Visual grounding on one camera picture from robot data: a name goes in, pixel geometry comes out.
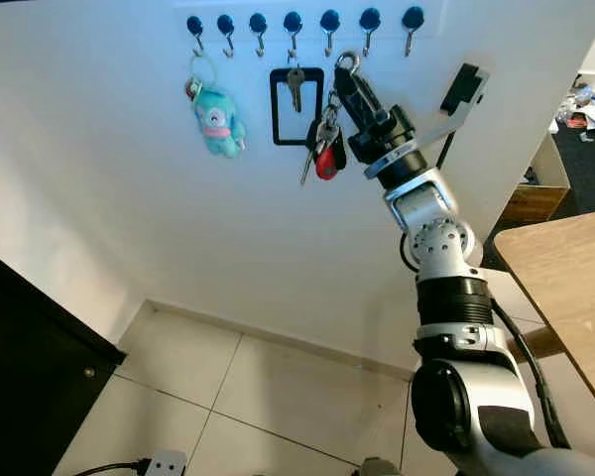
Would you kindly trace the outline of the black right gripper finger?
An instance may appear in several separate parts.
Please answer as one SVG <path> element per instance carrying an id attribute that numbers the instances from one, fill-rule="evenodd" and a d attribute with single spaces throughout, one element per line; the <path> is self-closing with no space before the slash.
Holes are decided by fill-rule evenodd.
<path id="1" fill-rule="evenodd" d="M 375 95 L 364 78 L 351 68 L 335 68 L 335 94 L 355 124 L 375 123 Z"/>
<path id="2" fill-rule="evenodd" d="M 389 115 L 373 86 L 356 68 L 347 69 L 347 112 L 349 115 Z"/>

